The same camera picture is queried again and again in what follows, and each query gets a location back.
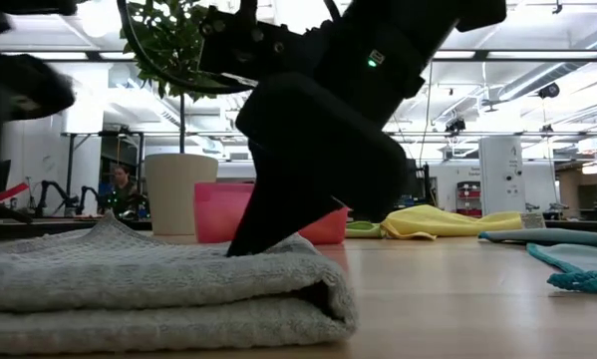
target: potted plant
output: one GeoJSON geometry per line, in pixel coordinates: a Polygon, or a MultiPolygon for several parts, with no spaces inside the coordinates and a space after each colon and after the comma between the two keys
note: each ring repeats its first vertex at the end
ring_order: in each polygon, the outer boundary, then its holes
{"type": "MultiPolygon", "coordinates": [[[[215,81],[194,71],[200,60],[202,37],[198,25],[207,13],[207,8],[194,5],[197,0],[146,0],[145,3],[129,2],[133,28],[137,38],[149,58],[163,71],[180,79],[194,82],[199,86],[219,87],[215,81]]],[[[122,39],[126,34],[121,31],[122,39]]],[[[130,53],[129,44],[124,53],[130,53]]],[[[144,84],[155,86],[158,95],[180,98],[180,152],[184,153],[185,140],[185,97],[188,94],[194,101],[212,94],[190,92],[187,89],[169,84],[157,73],[137,59],[139,79],[144,84]]]]}
{"type": "MultiPolygon", "coordinates": [[[[195,72],[202,37],[198,25],[207,9],[194,6],[196,0],[146,0],[145,3],[130,2],[133,28],[148,57],[163,71],[199,86],[220,85],[195,72]]],[[[132,48],[127,45],[124,53],[132,48]]],[[[214,95],[189,92],[161,79],[149,66],[137,60],[139,78],[155,85],[158,95],[180,97],[180,154],[159,154],[146,158],[146,175],[154,235],[172,237],[183,242],[193,241],[194,183],[215,181],[218,160],[184,153],[185,100],[188,94],[196,101],[214,95]]]]}

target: desk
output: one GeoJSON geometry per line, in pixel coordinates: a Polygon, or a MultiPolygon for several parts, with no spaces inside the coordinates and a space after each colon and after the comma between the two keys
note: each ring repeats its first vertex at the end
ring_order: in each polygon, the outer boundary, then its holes
{"type": "Polygon", "coordinates": [[[123,358],[597,358],[597,295],[558,292],[546,283],[554,270],[530,257],[522,246],[474,238],[348,239],[345,246],[346,250],[321,250],[333,256],[346,251],[361,319],[360,330],[348,342],[123,358]]]}

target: red container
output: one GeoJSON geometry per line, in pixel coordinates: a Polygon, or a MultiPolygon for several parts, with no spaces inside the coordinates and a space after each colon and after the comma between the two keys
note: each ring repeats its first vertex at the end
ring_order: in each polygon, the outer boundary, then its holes
{"type": "MultiPolygon", "coordinates": [[[[194,186],[194,219],[199,243],[233,239],[254,190],[253,184],[197,183],[194,186]]],[[[300,230],[313,244],[339,244],[345,239],[346,208],[329,213],[300,230]]]]}

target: black cable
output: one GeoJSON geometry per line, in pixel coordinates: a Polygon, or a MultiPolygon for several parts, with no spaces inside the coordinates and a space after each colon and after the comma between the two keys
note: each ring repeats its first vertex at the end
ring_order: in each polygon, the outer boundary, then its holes
{"type": "Polygon", "coordinates": [[[236,85],[229,87],[199,86],[193,82],[179,79],[178,77],[175,77],[172,74],[167,73],[159,66],[157,66],[149,58],[148,54],[141,45],[139,38],[137,38],[137,33],[135,32],[134,26],[132,25],[132,20],[130,18],[130,11],[128,9],[127,0],[117,0],[117,7],[119,8],[119,15],[121,15],[121,24],[123,31],[126,34],[128,43],[134,51],[135,56],[137,56],[137,58],[142,62],[142,64],[146,65],[150,71],[153,71],[160,78],[166,80],[168,83],[182,88],[186,88],[190,91],[214,95],[235,94],[252,89],[251,86],[247,85],[236,85]]]}
{"type": "Polygon", "coordinates": [[[329,10],[329,16],[331,16],[331,20],[338,21],[340,20],[340,10],[334,3],[334,0],[323,0],[325,2],[325,6],[327,10],[329,10]]]}

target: ceiling light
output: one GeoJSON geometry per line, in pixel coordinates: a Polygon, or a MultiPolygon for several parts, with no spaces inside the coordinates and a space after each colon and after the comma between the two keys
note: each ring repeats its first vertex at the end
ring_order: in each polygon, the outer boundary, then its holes
{"type": "Polygon", "coordinates": [[[145,133],[146,137],[177,137],[180,136],[178,132],[153,132],[145,133]]]}
{"type": "Polygon", "coordinates": [[[585,175],[597,175],[597,165],[584,166],[581,172],[585,175]]]}
{"type": "Polygon", "coordinates": [[[134,53],[124,54],[122,52],[102,52],[99,55],[105,60],[131,60],[135,57],[134,53]]]}
{"type": "Polygon", "coordinates": [[[188,135],[193,136],[200,136],[200,137],[244,137],[243,134],[237,132],[210,132],[210,131],[200,131],[200,132],[188,132],[188,135]]]}
{"type": "Polygon", "coordinates": [[[488,59],[596,59],[597,51],[491,51],[488,59]]]}
{"type": "Polygon", "coordinates": [[[475,56],[474,51],[437,51],[434,59],[469,59],[475,56]]]}
{"type": "Polygon", "coordinates": [[[33,52],[33,53],[21,53],[21,52],[6,52],[4,55],[30,55],[41,60],[88,60],[88,56],[82,52],[33,52]]]}

